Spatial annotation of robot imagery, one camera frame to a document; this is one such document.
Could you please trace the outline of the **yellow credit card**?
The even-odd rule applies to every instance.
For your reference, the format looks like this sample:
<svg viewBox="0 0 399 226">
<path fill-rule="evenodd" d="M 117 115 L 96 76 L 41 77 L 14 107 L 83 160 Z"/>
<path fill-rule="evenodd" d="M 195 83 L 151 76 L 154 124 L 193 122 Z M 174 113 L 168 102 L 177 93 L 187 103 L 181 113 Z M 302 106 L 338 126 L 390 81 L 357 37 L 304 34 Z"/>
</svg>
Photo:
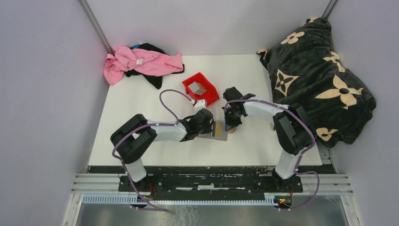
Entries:
<svg viewBox="0 0 399 226">
<path fill-rule="evenodd" d="M 225 138 L 225 123 L 223 121 L 216 121 L 215 137 L 218 139 Z"/>
</svg>

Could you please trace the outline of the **tan leather card holder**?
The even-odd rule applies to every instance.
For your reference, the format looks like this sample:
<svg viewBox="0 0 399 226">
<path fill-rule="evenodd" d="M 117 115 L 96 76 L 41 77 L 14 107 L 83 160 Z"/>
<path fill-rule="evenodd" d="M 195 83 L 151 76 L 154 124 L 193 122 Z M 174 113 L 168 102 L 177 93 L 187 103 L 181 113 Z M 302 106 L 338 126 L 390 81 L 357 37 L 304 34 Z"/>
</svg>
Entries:
<svg viewBox="0 0 399 226">
<path fill-rule="evenodd" d="M 228 130 L 224 121 L 214 121 L 211 124 L 208 133 L 199 134 L 198 138 L 227 141 L 228 135 L 233 133 L 234 131 L 235 129 Z"/>
</svg>

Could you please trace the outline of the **red plastic bin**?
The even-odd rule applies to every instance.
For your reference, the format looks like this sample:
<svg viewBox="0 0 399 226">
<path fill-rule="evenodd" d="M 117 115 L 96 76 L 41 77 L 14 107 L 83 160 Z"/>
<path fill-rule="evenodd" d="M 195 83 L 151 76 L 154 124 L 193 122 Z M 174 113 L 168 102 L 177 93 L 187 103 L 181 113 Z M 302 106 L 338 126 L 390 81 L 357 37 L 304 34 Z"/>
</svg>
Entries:
<svg viewBox="0 0 399 226">
<path fill-rule="evenodd" d="M 200 72 L 182 81 L 185 93 L 195 101 L 205 100 L 210 106 L 219 100 L 215 86 Z"/>
</svg>

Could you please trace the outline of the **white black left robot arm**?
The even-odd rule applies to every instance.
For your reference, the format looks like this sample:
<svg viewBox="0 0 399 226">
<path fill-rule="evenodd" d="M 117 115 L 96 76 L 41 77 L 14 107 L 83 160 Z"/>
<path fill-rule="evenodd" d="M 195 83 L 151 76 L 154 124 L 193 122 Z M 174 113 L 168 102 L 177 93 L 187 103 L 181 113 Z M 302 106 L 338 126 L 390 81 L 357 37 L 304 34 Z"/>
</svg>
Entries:
<svg viewBox="0 0 399 226">
<path fill-rule="evenodd" d="M 130 177 L 130 185 L 136 191 L 147 188 L 148 178 L 141 157 L 154 142 L 191 141 L 199 135 L 209 133 L 213 114 L 202 108 L 194 115 L 177 120 L 177 123 L 156 122 L 137 114 L 117 129 L 110 137 L 114 146 L 112 155 L 122 161 Z"/>
</svg>

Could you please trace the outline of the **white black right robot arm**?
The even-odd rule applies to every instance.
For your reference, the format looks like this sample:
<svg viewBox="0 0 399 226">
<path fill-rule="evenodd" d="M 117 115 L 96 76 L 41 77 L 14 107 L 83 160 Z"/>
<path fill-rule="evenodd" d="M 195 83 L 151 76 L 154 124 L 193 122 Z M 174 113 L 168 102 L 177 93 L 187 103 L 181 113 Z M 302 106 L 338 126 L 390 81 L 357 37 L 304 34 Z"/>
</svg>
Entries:
<svg viewBox="0 0 399 226">
<path fill-rule="evenodd" d="M 277 133 L 282 152 L 273 171 L 272 187 L 277 192 L 286 191 L 297 172 L 303 154 L 316 143 L 316 131 L 306 111 L 300 104 L 282 105 L 260 99 L 254 94 L 241 94 L 235 87 L 223 93 L 226 131 L 242 124 L 241 118 L 254 116 L 271 123 Z"/>
</svg>

